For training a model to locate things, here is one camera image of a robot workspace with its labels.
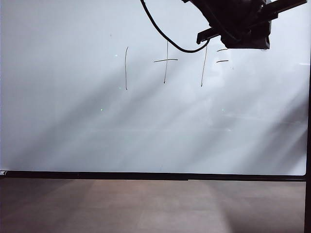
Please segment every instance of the black metal bracket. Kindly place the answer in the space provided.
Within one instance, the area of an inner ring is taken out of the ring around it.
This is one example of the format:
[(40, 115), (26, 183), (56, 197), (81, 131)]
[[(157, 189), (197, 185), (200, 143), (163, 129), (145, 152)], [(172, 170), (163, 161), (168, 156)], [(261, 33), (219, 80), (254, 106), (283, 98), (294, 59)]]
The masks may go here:
[(269, 49), (271, 21), (307, 0), (191, 0), (211, 28), (198, 33), (197, 44), (221, 35), (232, 49)]

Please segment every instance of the floor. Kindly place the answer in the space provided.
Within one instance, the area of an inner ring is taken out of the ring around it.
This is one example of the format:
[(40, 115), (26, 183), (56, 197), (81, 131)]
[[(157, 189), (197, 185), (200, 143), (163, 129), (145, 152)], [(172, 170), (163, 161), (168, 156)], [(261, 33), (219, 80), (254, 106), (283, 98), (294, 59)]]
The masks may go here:
[(2, 233), (303, 233), (305, 183), (0, 180)]

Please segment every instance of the whiteboard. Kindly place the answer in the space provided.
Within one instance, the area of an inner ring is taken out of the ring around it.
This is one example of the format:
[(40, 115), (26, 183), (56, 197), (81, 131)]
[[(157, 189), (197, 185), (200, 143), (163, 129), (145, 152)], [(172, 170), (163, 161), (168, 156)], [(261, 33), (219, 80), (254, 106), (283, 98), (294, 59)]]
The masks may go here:
[[(198, 47), (191, 3), (146, 4)], [(1, 170), (304, 175), (310, 12), (281, 13), (270, 50), (212, 39), (201, 87), (205, 50), (172, 45), (163, 83), (167, 41), (139, 0), (2, 0)]]

